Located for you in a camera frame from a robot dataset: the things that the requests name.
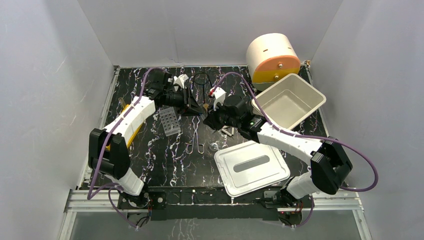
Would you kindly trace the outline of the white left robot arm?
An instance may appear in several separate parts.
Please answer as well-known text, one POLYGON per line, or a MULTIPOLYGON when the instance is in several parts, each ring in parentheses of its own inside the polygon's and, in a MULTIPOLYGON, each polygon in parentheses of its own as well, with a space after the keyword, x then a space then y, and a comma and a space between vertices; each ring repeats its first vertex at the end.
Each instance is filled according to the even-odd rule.
POLYGON ((182 116, 199 116, 201 107, 193 97, 186 74, 173 76, 162 68, 152 67, 144 75, 141 91, 124 107, 118 117, 89 134, 88 166, 93 170, 92 183, 102 174, 111 180, 110 187, 130 195, 137 208, 149 203, 145 183, 131 169, 129 146, 143 123, 158 107, 173 107, 182 116))

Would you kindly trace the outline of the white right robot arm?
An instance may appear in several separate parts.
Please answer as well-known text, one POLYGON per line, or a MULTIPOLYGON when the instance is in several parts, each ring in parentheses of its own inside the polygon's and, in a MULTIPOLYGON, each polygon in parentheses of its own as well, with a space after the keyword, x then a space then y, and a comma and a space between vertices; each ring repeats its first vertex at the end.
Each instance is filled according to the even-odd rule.
POLYGON ((295 207, 303 197, 316 192, 334 195, 342 186, 353 165, 335 138, 318 140, 296 137, 293 131, 269 123, 264 116, 254 114, 239 95, 209 94, 213 104, 208 107, 203 123, 217 131, 223 126, 234 127, 247 140, 282 150, 310 166, 311 170, 291 177, 280 190, 282 202, 295 207))

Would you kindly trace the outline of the small glass beaker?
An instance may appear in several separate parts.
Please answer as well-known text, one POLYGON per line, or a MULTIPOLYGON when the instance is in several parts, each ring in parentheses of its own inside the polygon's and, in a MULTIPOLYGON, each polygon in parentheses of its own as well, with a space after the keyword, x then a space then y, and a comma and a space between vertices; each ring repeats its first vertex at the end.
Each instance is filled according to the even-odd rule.
POLYGON ((216 142, 210 142, 208 144, 208 149, 212 152, 217 152, 220 150, 220 145, 219 145, 219 141, 216 142))

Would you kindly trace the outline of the metal crucible tongs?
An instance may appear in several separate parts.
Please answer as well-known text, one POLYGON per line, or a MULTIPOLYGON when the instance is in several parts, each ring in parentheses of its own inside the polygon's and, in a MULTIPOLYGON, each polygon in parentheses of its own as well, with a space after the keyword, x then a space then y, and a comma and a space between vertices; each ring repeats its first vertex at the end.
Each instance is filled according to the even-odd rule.
POLYGON ((199 130, 200 123, 201 123, 201 118, 199 116, 195 117, 192 121, 193 136, 192 136, 192 140, 190 141, 190 143, 187 144, 185 149, 188 155, 192 154, 194 152, 194 149, 196 149, 196 151, 200 155, 204 154, 205 152, 205 145, 199 142, 198 130, 199 130))

